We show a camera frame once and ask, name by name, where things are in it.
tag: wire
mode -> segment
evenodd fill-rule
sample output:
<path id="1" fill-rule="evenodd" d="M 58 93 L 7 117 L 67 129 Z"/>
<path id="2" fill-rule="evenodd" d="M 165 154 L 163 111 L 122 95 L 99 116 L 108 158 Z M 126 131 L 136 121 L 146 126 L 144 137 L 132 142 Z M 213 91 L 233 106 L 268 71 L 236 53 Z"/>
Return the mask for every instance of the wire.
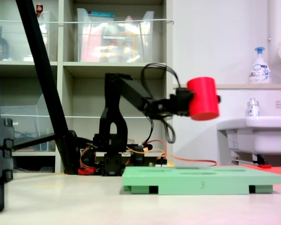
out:
<path id="1" fill-rule="evenodd" d="M 181 88 L 181 84 L 180 84 L 180 82 L 179 82 L 178 76 L 177 76 L 176 72 L 175 72 L 172 68 L 170 68 L 170 67 L 168 67 L 168 66 L 166 66 L 166 65 L 164 65 L 164 64 L 161 64 L 161 63 L 149 63 L 149 64 L 147 64 L 147 65 L 141 70 L 141 73 L 140 73 L 140 81 L 141 81 L 141 84 L 142 84 L 142 86 L 144 87 L 144 89 L 145 89 L 145 90 L 147 91 L 147 93 L 151 96 L 151 98 L 154 99 L 154 97 L 153 97 L 151 91 L 149 90 L 149 87 L 148 87 L 148 85 L 147 85 L 146 79 L 145 79 L 145 70 L 146 70 L 146 69 L 149 69 L 149 68 L 150 68 L 150 69 L 161 69 L 161 70 L 163 70 L 164 72 L 165 72 L 165 71 L 170 72 L 170 73 L 173 74 L 174 77 L 176 78 L 177 83 L 178 83 L 178 87 Z"/>
<path id="2" fill-rule="evenodd" d="M 147 143 L 147 141 L 150 139 L 151 135 L 152 135 L 152 132 L 153 132 L 153 129 L 154 129 L 154 122 L 151 118 L 147 117 L 148 121 L 150 121 L 151 123 L 151 130 L 150 130 L 150 134 L 149 134 L 149 137 L 142 143 L 142 145 L 144 146 L 144 144 Z"/>
<path id="3" fill-rule="evenodd" d="M 126 146 L 126 148 L 128 149 L 127 152 L 132 151 L 132 152 L 135 152 L 135 153 L 146 154 L 146 153 L 153 152 L 153 151 L 161 151 L 162 153 L 165 154 L 164 150 L 162 150 L 162 149 L 152 149 L 152 150 L 149 150 L 149 151 L 135 151 L 133 149 L 130 149 L 128 146 Z"/>
<path id="4" fill-rule="evenodd" d="M 152 150 L 149 150 L 149 151 L 140 152 L 140 151 L 135 151 L 135 150 L 133 150 L 133 149 L 130 149 L 130 148 L 127 147 L 127 146 L 126 146 L 126 148 L 128 149 L 128 152 L 133 151 L 133 152 L 135 152 L 135 153 L 146 154 L 146 153 L 148 153 L 148 152 L 161 151 L 162 154 L 161 154 L 159 157 L 161 157 L 162 155 L 165 155 L 165 156 L 169 156 L 169 157 L 175 158 L 175 159 L 180 160 L 180 161 L 185 161 L 185 162 L 192 162 L 192 163 L 213 163 L 213 165 L 211 165 L 211 166 L 217 165 L 217 162 L 216 162 L 216 161 L 213 161 L 213 160 L 201 160 L 201 159 L 185 159 L 185 158 L 179 158 L 179 157 L 176 157 L 176 156 L 174 156 L 174 155 L 166 154 L 166 153 L 164 152 L 164 150 L 162 150 L 162 149 L 152 149 Z"/>
<path id="5" fill-rule="evenodd" d="M 88 169 L 88 168 L 91 168 L 91 167 L 92 167 L 92 166 L 87 166 L 87 165 L 83 164 L 83 162 L 82 162 L 82 160 L 81 160 L 81 158 L 82 158 L 82 156 L 84 155 L 84 153 L 87 152 L 89 149 L 90 149 L 90 147 L 87 147 L 87 148 L 81 153 L 80 160 L 79 160 L 80 166 L 81 166 L 82 168 L 85 168 L 85 169 Z"/>
<path id="6" fill-rule="evenodd" d="M 176 133 L 174 131 L 173 126 L 171 124 L 167 123 L 164 119 L 162 119 L 161 122 L 163 123 L 163 126 L 164 126 L 165 138 L 167 139 L 167 142 L 170 144 L 175 143 Z M 169 129 L 172 132 L 172 138 L 170 138 Z"/>
<path id="7" fill-rule="evenodd" d="M 160 142 L 160 143 L 162 143 L 163 146 L 164 146 L 164 152 L 165 152 L 165 154 L 167 154 L 167 145 L 162 140 L 155 139 L 155 140 L 151 140 L 151 141 L 147 142 L 146 144 L 149 144 L 149 143 L 152 143 L 152 142 Z"/>
<path id="8" fill-rule="evenodd" d="M 130 158 L 127 160 L 126 164 L 125 165 L 128 165 L 128 163 L 130 163 Z"/>

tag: table surface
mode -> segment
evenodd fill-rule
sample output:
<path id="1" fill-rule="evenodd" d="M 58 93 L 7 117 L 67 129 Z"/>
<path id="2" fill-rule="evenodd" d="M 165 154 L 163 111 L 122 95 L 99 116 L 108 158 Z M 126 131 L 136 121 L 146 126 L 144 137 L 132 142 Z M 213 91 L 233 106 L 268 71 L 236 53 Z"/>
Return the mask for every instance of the table surface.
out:
<path id="1" fill-rule="evenodd" d="M 281 225 L 273 194 L 131 195 L 121 177 L 18 173 L 0 225 Z"/>

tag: green board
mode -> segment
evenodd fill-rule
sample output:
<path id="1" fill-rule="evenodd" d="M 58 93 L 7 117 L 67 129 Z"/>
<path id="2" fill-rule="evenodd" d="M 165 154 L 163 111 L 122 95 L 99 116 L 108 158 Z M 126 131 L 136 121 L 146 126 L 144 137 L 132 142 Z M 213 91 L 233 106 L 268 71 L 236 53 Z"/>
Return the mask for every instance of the green board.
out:
<path id="1" fill-rule="evenodd" d="M 246 167 L 126 167 L 124 191 L 132 194 L 235 195 L 272 193 L 281 175 Z"/>

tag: plastic storage bin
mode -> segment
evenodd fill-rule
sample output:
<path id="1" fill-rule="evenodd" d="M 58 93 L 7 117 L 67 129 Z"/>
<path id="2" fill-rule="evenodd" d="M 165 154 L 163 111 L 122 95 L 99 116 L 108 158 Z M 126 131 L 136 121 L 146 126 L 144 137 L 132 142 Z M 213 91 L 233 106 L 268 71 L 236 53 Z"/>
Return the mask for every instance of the plastic storage bin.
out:
<path id="1" fill-rule="evenodd" d="M 151 62 L 154 12 L 142 22 L 91 23 L 85 9 L 78 8 L 79 62 Z"/>
<path id="2" fill-rule="evenodd" d="M 39 26 L 50 61 L 57 60 L 57 23 L 50 12 L 42 12 Z M 21 22 L 0 22 L 0 60 L 33 61 L 25 30 Z"/>
<path id="3" fill-rule="evenodd" d="M 1 117 L 11 118 L 15 128 L 15 144 L 53 133 L 44 96 L 37 105 L 1 106 Z M 19 151 L 55 151 L 55 141 L 45 142 Z"/>

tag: red cylindrical object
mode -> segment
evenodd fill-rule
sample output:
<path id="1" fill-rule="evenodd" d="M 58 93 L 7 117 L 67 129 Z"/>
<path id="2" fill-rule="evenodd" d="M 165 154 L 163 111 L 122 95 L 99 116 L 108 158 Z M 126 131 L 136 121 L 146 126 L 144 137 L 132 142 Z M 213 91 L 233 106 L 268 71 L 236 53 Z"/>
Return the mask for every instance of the red cylindrical object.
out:
<path id="1" fill-rule="evenodd" d="M 194 78 L 187 82 L 187 89 L 194 91 L 193 99 L 189 103 L 193 120 L 211 120 L 219 116 L 219 100 L 213 78 Z"/>

